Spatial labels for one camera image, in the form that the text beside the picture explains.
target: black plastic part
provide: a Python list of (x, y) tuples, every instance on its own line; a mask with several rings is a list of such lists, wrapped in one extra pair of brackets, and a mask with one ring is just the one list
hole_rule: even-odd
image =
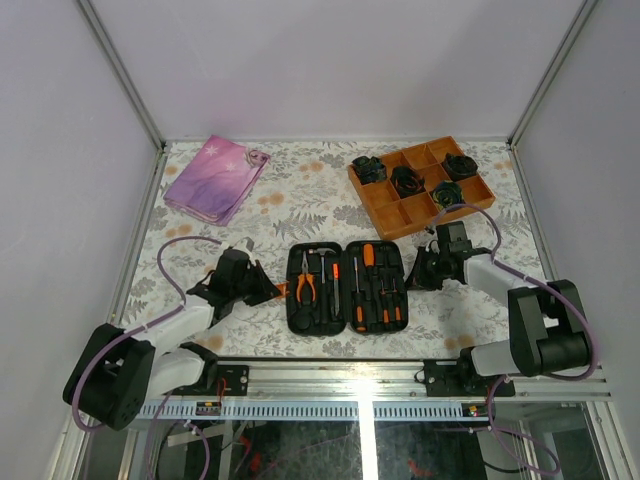
[(387, 167), (378, 157), (358, 157), (351, 164), (362, 185), (387, 179)]
[[(481, 377), (472, 372), (471, 349), (460, 352), (457, 360), (423, 360), (424, 385), (429, 397), (486, 397), (499, 376)], [(513, 383), (502, 383), (496, 397), (515, 396)]]
[(431, 192), (431, 198), (436, 206), (442, 208), (464, 203), (462, 188), (454, 182), (443, 181)]
[(243, 300), (252, 307), (278, 297), (280, 290), (269, 280), (260, 262), (253, 265), (246, 252), (228, 248), (222, 252), (216, 269), (187, 293), (205, 299), (213, 307), (213, 326), (231, 313), (237, 301)]
[[(375, 265), (365, 268), (363, 251), (371, 244)], [(356, 282), (353, 259), (358, 261), (358, 278), (362, 298), (365, 330), (360, 331), (356, 317)], [(404, 286), (404, 268), (400, 249), (393, 242), (372, 240), (357, 241), (347, 245), (342, 260), (342, 304), (346, 323), (359, 334), (383, 334), (404, 330), (409, 324), (407, 291)], [(381, 294), (384, 282), (385, 295)], [(396, 318), (395, 305), (400, 308), (401, 318)], [(384, 323), (384, 310), (388, 309), (389, 323)]]
[[(96, 328), (87, 342), (67, 384), (62, 399), (71, 405), (80, 376), (89, 362), (124, 330), (105, 324)], [(128, 338), (93, 369), (80, 393), (79, 409), (113, 430), (122, 430), (138, 414), (147, 394), (155, 348), (147, 341)]]
[(248, 365), (216, 365), (215, 375), (209, 385), (200, 381), (194, 385), (177, 388), (173, 390), (174, 395), (190, 395), (200, 397), (215, 397), (224, 379), (226, 388), (225, 397), (246, 397), (249, 387), (249, 366)]
[[(549, 282), (584, 315), (576, 286), (568, 280)], [(555, 297), (541, 288), (508, 292), (509, 343), (513, 360), (523, 375), (543, 375), (587, 365), (592, 346), (580, 321)], [(558, 320), (546, 328), (543, 315)]]
[(438, 252), (418, 248), (418, 255), (406, 281), (407, 290), (441, 290), (443, 281), (457, 280), (464, 284), (464, 262), (468, 258), (490, 253), (487, 248), (473, 248), (462, 222), (436, 227)]
[[(301, 302), (296, 299), (298, 275), (302, 272), (303, 253), (307, 253), (309, 273), (313, 275), (316, 299), (312, 298), (311, 288), (305, 285), (301, 291)], [(338, 264), (338, 285), (344, 282), (341, 265), (342, 247), (333, 242), (300, 243), (289, 250), (287, 262), (287, 281), (289, 282), (286, 297), (287, 325), (298, 335), (331, 336), (337, 335), (345, 327), (343, 316), (344, 303), (340, 292), (339, 311), (335, 311), (333, 265)], [(322, 284), (322, 259), (324, 258), (325, 283)]]
[(473, 177), (478, 173), (478, 164), (471, 157), (466, 155), (453, 155), (447, 153), (442, 166), (454, 182), (459, 182), (465, 178)]
[(391, 184), (400, 198), (407, 198), (425, 191), (424, 178), (410, 167), (395, 167), (391, 172)]

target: table surface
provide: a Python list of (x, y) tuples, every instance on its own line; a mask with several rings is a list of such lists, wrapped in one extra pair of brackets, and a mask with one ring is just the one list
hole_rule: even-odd
[[(193, 159), (202, 142), (171, 145), (124, 315), (126, 326), (153, 319), (175, 306), (179, 297), (161, 276), (155, 257), (160, 246), (181, 235), (203, 235), (231, 245), (243, 237), (255, 241), (254, 255), (274, 283), (284, 281), (287, 254), (296, 243), (334, 241), (343, 247), (378, 235), (347, 176), (347, 165), (360, 155), (381, 155), (417, 142), (260, 142), (251, 148), (272, 156), (262, 176), (227, 227), (205, 224), (168, 208), (162, 196)], [(503, 234), (498, 257), (528, 275), (542, 278), (540, 259), (506, 145), (459, 142), (476, 159), (496, 201), (489, 209)], [(463, 219), (474, 246), (490, 247), (495, 237), (488, 222), (473, 214)], [(396, 240), (409, 274), (417, 247), (430, 236), (417, 233)], [(184, 241), (165, 252), (164, 263), (184, 289), (214, 268), (218, 246)], [(349, 326), (334, 337), (301, 337), (287, 328), (285, 302), (257, 307), (238, 303), (233, 313), (197, 337), (220, 355), (306, 358), (446, 358), (462, 347), (504, 340), (507, 311), (480, 291), (446, 282), (438, 292), (409, 292), (409, 326), (402, 332), (361, 336)]]

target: pliers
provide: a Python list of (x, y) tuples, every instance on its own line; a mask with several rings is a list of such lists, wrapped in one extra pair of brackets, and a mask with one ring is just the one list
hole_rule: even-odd
[(298, 288), (296, 288), (296, 300), (302, 304), (302, 288), (305, 285), (311, 287), (311, 301), (316, 301), (316, 287), (313, 285), (313, 275), (309, 273), (309, 262), (307, 262), (307, 252), (302, 253), (302, 273), (298, 275)]

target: glass panel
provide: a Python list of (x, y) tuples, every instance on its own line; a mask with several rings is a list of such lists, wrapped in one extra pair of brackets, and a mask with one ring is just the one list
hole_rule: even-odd
[[(309, 410), (317, 413), (321, 409)], [(393, 410), (395, 416), (402, 417), (402, 410), (406, 409)], [(482, 407), (477, 412), (486, 413)], [(469, 433), (469, 427), (482, 430), (486, 422), (430, 422), (408, 416), (410, 412), (397, 421), (394, 417), (375, 422), (369, 416), (361, 417), (361, 421), (316, 417), (306, 421), (195, 423), (206, 434), (211, 451), (207, 479), (359, 479), (375, 473), (376, 466), (381, 480), (532, 478), (501, 448), (491, 432)], [(532, 435), (558, 456), (562, 473), (545, 478), (606, 478), (582, 405), (502, 403), (497, 405), (496, 422)], [(130, 476), (118, 476), (127, 432), (104, 430), (93, 439), (90, 460), (85, 462), (89, 468), (87, 478), (150, 478), (144, 459), (148, 424), (137, 421), (132, 425), (140, 435)], [(183, 421), (160, 421), (154, 431), (149, 455), (153, 478), (200, 478), (205, 464), (201, 439), (192, 435)], [(549, 456), (540, 447), (517, 437), (504, 438), (519, 456), (537, 462), (542, 469), (553, 469)]]

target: orange screwdriver handle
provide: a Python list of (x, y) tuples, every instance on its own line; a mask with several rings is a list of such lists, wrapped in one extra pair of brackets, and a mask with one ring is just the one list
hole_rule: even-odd
[(362, 307), (361, 306), (356, 307), (356, 319), (358, 320), (358, 327), (356, 328), (356, 330), (358, 332), (366, 332), (367, 328), (363, 325), (363, 323), (364, 323), (364, 315), (362, 313)]
[(373, 245), (371, 245), (370, 243), (367, 243), (364, 246), (363, 257), (364, 257), (364, 266), (373, 267), (375, 259), (373, 256)]

